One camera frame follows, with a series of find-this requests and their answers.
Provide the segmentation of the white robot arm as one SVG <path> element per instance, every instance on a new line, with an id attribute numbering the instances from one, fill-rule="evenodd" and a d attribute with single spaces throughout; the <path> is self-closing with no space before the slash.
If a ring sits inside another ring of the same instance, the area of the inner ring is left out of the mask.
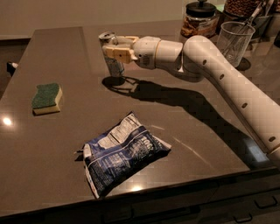
<path id="1" fill-rule="evenodd" d="M 236 70 L 214 43 L 203 36 L 185 43 L 155 37 L 118 36 L 101 48 L 110 59 L 145 69 L 163 69 L 189 80 L 206 77 L 266 154 L 280 168 L 280 106 Z"/>

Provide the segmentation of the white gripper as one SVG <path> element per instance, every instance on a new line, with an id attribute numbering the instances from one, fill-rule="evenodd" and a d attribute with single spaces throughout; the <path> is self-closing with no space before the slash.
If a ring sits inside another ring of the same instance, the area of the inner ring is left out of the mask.
<path id="1" fill-rule="evenodd" d="M 119 45 L 133 45 L 133 50 L 128 47 L 117 47 L 116 45 L 105 45 L 102 50 L 105 55 L 119 62 L 129 64 L 135 61 L 136 64 L 145 69 L 156 68 L 156 51 L 160 38 L 137 36 L 117 36 Z"/>

